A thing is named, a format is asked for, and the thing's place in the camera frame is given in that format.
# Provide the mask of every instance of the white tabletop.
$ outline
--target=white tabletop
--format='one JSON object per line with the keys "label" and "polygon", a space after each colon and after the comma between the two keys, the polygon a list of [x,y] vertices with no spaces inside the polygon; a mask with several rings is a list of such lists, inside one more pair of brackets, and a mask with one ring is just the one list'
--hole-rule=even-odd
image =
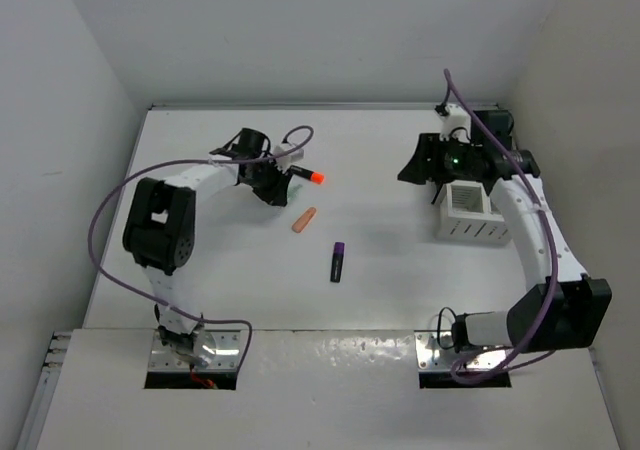
{"label": "white tabletop", "polygon": [[[418,134],[439,131],[430,110],[155,110],[147,115],[131,171],[170,159],[206,158],[242,127],[274,142],[298,125],[315,138],[302,166],[326,182],[301,185],[283,209],[248,187],[225,190],[197,218],[187,264],[193,298],[208,318],[244,318],[258,329],[422,329],[444,305],[458,312],[511,307],[524,293],[520,261],[503,248],[436,241],[431,186],[398,182]],[[184,167],[164,169],[166,177]],[[134,186],[124,192],[104,265],[150,290],[122,248]],[[318,213],[302,234],[291,224]],[[333,244],[346,244],[342,281],[330,283]],[[149,302],[103,277],[96,281],[86,328],[152,328]]]}
{"label": "white tabletop", "polygon": [[413,333],[256,332],[236,391],[144,390],[152,330],[77,330],[39,450],[615,450],[586,350],[420,389]]}

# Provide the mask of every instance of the purple cable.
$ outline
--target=purple cable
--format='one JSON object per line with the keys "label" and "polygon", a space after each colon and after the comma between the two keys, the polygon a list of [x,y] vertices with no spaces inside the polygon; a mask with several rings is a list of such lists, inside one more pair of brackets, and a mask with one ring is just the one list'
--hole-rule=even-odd
{"label": "purple cable", "polygon": [[98,209],[96,210],[96,212],[93,214],[93,217],[91,218],[91,223],[89,224],[89,232],[87,234],[87,247],[89,250],[89,259],[91,260],[91,263],[93,263],[93,265],[96,267],[98,272],[102,274],[107,280],[112,281],[116,285],[119,285],[122,288],[125,288],[135,293],[136,295],[139,295],[140,297],[146,298],[147,300],[151,300],[152,302],[158,305],[161,305],[163,307],[168,307],[170,310],[173,310],[178,315],[182,315],[183,317],[188,318],[189,320],[193,320],[198,323],[208,324],[208,325],[245,325],[249,329],[249,334],[247,335],[247,343],[244,346],[244,351],[242,352],[242,356],[240,357],[240,362],[238,362],[238,367],[236,371],[238,374],[240,373],[242,364],[244,363],[244,360],[247,356],[247,352],[249,351],[249,346],[251,345],[251,339],[253,337],[253,326],[248,320],[242,320],[242,319],[211,320],[208,318],[199,317],[197,315],[192,315],[178,307],[174,307],[166,300],[158,298],[150,293],[147,293],[132,285],[129,285],[127,282],[120,280],[118,277],[114,275],[111,275],[109,272],[107,272],[104,269],[104,267],[98,260],[98,257],[96,256],[95,251],[93,249],[93,234],[95,233],[98,219],[102,215],[102,212],[104,211],[107,204],[111,201],[113,197],[115,197],[116,195],[119,195],[120,192],[124,189],[124,187],[127,184],[131,183],[133,180],[137,179],[138,177],[141,177],[142,175],[145,175],[154,170],[158,170],[159,168],[170,167],[173,165],[200,165],[200,164],[211,164],[211,163],[218,163],[223,165],[246,165],[249,163],[261,163],[269,160],[275,160],[276,158],[281,158],[281,157],[290,155],[294,152],[297,152],[302,147],[304,147],[307,143],[309,143],[309,141],[313,138],[314,131],[313,131],[313,128],[308,125],[301,125],[287,132],[287,134],[283,138],[283,142],[286,142],[287,138],[289,138],[295,132],[303,129],[309,130],[309,135],[307,136],[307,138],[304,139],[298,145],[295,145],[293,148],[287,150],[286,152],[282,152],[277,155],[271,155],[268,157],[261,157],[261,158],[250,159],[250,160],[202,160],[202,159],[170,160],[168,162],[157,163],[155,165],[151,165],[150,167],[143,168],[142,170],[139,170],[133,173],[132,175],[129,175],[127,178],[125,178],[122,182],[116,185],[116,187],[107,194],[107,196],[104,198],[104,200],[102,200],[102,202],[98,206]]}
{"label": "purple cable", "polygon": [[[509,152],[509,150],[507,150],[500,143],[500,141],[491,133],[491,131],[485,126],[485,124],[482,123],[482,120],[478,118],[475,112],[471,110],[469,105],[462,98],[462,96],[460,95],[460,92],[458,91],[455,84],[453,83],[453,80],[451,78],[451,72],[449,72],[449,69],[444,70],[444,77],[447,79],[448,90],[451,90],[451,93],[455,95],[455,97],[458,100],[458,103],[460,103],[460,106],[469,114],[469,116],[471,117],[471,120],[473,120],[473,123],[477,125],[477,127],[480,129],[480,131],[482,131],[485,137],[493,144],[494,147],[496,147],[500,151],[500,153],[504,156],[504,158],[513,167],[516,174],[520,177],[520,180],[522,181],[523,185],[529,192],[529,195],[531,196],[531,200],[533,200],[533,203],[536,205],[541,205],[540,199],[538,198],[536,191],[533,189],[533,187],[531,186],[531,183],[529,183],[529,180],[525,176],[524,172],[522,171],[522,169],[520,168],[516,160],[511,155],[511,152]],[[513,360],[515,360],[515,358],[518,355],[520,355],[524,350],[526,350],[527,346],[531,342],[531,339],[535,336],[536,332],[538,331],[538,328],[540,328],[540,325],[542,324],[544,317],[547,315],[547,312],[549,311],[549,307],[551,307],[551,302],[553,301],[553,296],[556,293],[556,287],[558,284],[558,252],[556,249],[555,240],[553,238],[553,232],[551,230],[551,226],[549,225],[549,220],[547,219],[547,215],[545,214],[545,211],[538,210],[538,216],[540,217],[540,223],[542,224],[542,229],[544,230],[544,233],[549,242],[549,251],[551,253],[551,277],[549,281],[549,289],[547,290],[547,295],[545,296],[545,299],[542,303],[542,307],[540,308],[540,311],[536,315],[536,318],[533,320],[531,327],[529,327],[529,330],[527,330],[527,333],[525,333],[522,340],[520,340],[520,342],[515,346],[513,351],[511,351],[511,353],[509,353],[509,355],[507,355],[502,362],[500,362],[498,365],[493,367],[491,370],[482,372],[479,375],[463,377],[458,374],[458,371],[464,366],[464,364],[469,360],[469,358],[463,357],[453,362],[453,365],[451,365],[451,377],[457,383],[460,383],[463,385],[477,385],[479,383],[482,383],[486,380],[493,378],[494,376],[498,375],[501,372],[513,370],[516,368],[522,368],[526,365],[530,365],[531,363],[539,362],[540,360],[550,356],[553,353],[553,352],[547,352],[544,355],[538,356],[528,362],[515,365],[511,368],[507,368],[507,365],[513,362]]]}

